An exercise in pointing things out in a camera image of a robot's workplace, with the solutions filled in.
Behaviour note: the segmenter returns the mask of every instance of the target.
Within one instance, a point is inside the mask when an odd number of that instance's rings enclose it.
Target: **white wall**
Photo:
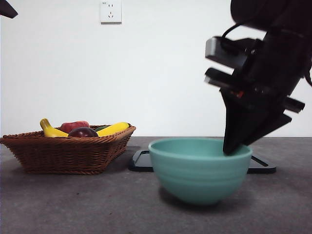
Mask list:
[[[123,0],[123,23],[100,25],[98,0],[10,0],[1,20],[1,133],[40,130],[46,117],[91,124],[127,121],[135,136],[222,136],[225,107],[203,82],[205,42],[233,25],[230,0]],[[239,27],[229,35],[263,38]],[[271,136],[312,136],[307,103]]]

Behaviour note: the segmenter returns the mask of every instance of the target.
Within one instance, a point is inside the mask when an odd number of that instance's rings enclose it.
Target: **wicker basket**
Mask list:
[[[126,150],[135,129],[130,125],[110,136],[54,138],[38,131],[4,135],[0,143],[14,154],[27,173],[95,175]]]

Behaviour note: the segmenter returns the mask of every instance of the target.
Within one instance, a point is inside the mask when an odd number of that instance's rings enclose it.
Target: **fake fruit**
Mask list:
[[[129,124],[125,122],[115,123],[107,128],[97,131],[99,137],[104,137],[108,135],[112,135],[114,133],[120,132],[129,128]]]
[[[60,129],[63,132],[69,133],[71,130],[79,127],[87,127],[90,128],[90,125],[87,121],[76,121],[71,123],[63,123],[60,127]]]
[[[107,128],[107,127],[109,127],[109,125],[98,127],[98,128],[96,128],[96,132],[99,131],[99,130],[102,130],[104,128]]]
[[[46,118],[40,120],[40,126],[43,129],[45,137],[68,137],[67,133],[59,129],[53,128]]]
[[[79,127],[70,131],[69,137],[98,137],[96,131],[88,127]]]

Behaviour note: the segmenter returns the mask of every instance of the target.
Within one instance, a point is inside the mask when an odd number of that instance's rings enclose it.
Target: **banana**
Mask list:
[[[43,129],[45,137],[68,137],[68,134],[53,128],[46,118],[40,120],[40,126]]]
[[[120,132],[129,128],[129,124],[125,122],[115,123],[107,128],[97,131],[99,137],[104,137],[108,135],[112,135],[114,133]]]

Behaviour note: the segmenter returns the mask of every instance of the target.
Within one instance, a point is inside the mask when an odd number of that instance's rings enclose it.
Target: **bowl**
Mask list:
[[[242,184],[252,150],[240,145],[223,153],[223,140],[173,137],[149,144],[151,162],[160,184],[178,199],[195,205],[212,205],[234,193]]]

